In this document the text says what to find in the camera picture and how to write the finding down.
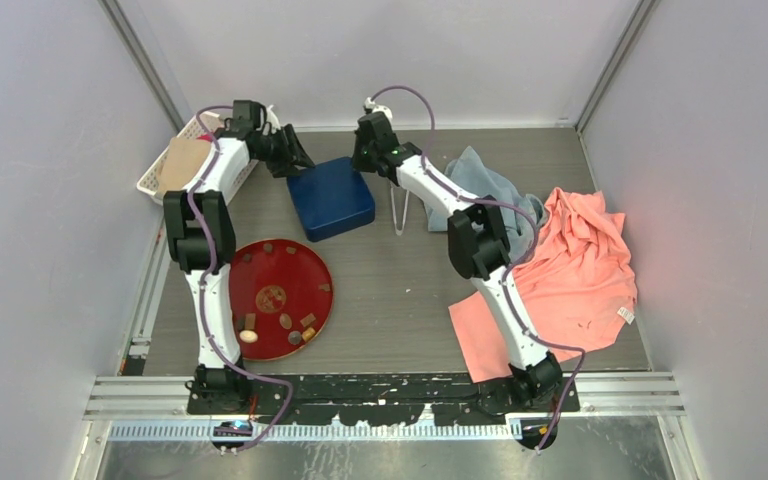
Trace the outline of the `blue tin lid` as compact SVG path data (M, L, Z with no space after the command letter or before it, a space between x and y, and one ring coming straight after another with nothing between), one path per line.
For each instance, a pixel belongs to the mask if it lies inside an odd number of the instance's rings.
M286 183L308 241L323 241L375 220L373 195L349 157L303 170L288 177Z

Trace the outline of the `metal tongs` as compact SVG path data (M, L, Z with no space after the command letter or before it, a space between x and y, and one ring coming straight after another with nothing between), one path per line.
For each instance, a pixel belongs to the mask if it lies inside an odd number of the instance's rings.
M408 217L409 203L411 194L409 191L399 188L395 185L389 187L389 199L391 207L391 218L394 232L397 236L402 236L405 230L405 224Z

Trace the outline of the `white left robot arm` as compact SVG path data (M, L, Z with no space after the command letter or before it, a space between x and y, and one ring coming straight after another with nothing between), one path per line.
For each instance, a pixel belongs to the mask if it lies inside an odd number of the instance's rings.
M264 163L275 178L297 176L313 160L294 127L283 125L273 107L254 100L227 106L221 126L208 127L198 141L207 149L194 175L162 199L170 258L184 272L196 310L198 364L187 385L198 407L237 413L252 397L252 376L244 371L230 301L236 235L227 207L235 180L251 161Z

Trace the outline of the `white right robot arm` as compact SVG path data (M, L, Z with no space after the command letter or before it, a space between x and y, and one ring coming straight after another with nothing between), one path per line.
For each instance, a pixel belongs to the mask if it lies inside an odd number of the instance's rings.
M476 287L502 334L516 400L527 410L542 409L562 383L563 373L516 292L503 203L480 197L444 177L416 145L398 140L383 108L364 111L355 130L352 167L388 179L434 212L448 216L450 263Z

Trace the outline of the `caramel cube chocolate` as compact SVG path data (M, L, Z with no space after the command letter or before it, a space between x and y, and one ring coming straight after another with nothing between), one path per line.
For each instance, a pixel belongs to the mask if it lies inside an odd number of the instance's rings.
M309 327L302 332L302 339L304 342L311 341L317 335L317 330L313 327Z

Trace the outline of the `white oval chocolate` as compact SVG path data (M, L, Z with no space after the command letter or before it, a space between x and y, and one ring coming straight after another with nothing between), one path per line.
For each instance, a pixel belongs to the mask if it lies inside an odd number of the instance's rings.
M244 329L239 332L239 339L245 344L252 344L258 341L259 335L254 330Z

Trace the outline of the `beige cloth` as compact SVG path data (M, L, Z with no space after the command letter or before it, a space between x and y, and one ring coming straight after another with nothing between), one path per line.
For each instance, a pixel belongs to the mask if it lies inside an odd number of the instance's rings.
M156 197L161 199L168 191L184 190L197 176L211 151L212 144L207 140L172 138L159 171Z

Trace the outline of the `red round tray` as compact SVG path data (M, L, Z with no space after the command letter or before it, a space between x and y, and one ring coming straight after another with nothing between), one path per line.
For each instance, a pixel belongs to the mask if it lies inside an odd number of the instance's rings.
M273 361L310 344L327 325L335 287L322 258L289 239L267 239L238 249L230 269L230 305L237 341L247 361ZM304 342L309 327L317 335ZM259 339L245 344L239 332Z

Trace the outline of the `light blue denim cloth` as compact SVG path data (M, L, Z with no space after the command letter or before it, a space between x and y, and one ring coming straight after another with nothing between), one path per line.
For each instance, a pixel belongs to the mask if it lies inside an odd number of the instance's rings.
M521 194L509 179L487 168L471 146L457 159L451 160L443 173L456 185L471 193L481 197L492 196L495 200L522 209L530 220L513 210L501 209L506 230L512 240L529 241L534 235L531 223L540 229L549 219L549 214L537 196Z

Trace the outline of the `pink cloth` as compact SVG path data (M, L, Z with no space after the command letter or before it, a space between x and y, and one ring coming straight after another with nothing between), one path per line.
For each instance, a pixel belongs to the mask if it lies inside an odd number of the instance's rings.
M635 319L637 288L625 216L608 212L602 193L556 188L544 207L534 257L513 278L539 337L564 362L615 343Z

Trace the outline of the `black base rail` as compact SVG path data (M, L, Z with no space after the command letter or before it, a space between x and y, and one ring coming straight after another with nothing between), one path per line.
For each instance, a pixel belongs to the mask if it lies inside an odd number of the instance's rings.
M188 414L241 415L261 424L410 426L428 413L438 427L486 426L503 424L508 414L580 408L565 380L529 397L512 377L475 383L466 373L278 375L213 385L192 378L185 386Z

